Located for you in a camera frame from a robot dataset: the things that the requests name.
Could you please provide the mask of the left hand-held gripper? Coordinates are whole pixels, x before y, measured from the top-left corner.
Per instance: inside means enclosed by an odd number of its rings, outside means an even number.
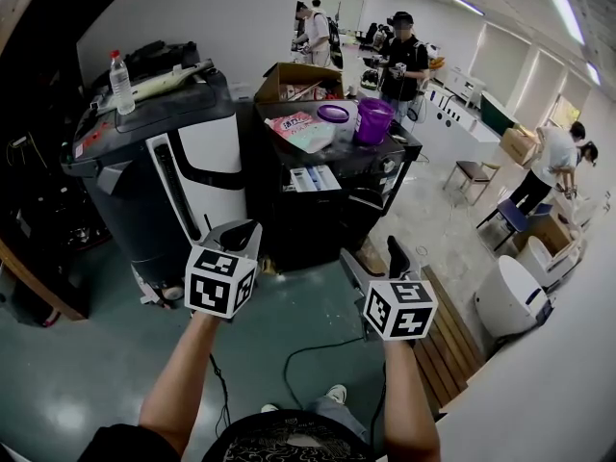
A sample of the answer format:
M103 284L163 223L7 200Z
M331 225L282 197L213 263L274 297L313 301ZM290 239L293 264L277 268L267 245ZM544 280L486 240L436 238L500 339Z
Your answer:
M251 298L259 274L263 227L254 219L225 223L192 247L186 265L185 306L231 320Z

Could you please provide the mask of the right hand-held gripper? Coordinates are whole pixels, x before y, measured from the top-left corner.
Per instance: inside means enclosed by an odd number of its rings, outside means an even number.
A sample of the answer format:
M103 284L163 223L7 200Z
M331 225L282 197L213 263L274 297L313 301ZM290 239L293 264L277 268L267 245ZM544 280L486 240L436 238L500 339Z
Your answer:
M374 275L346 248L339 261L352 287L360 294L363 339L415 341L424 338L435 318L438 298L431 283L410 269L410 260L396 238L387 239L389 278Z

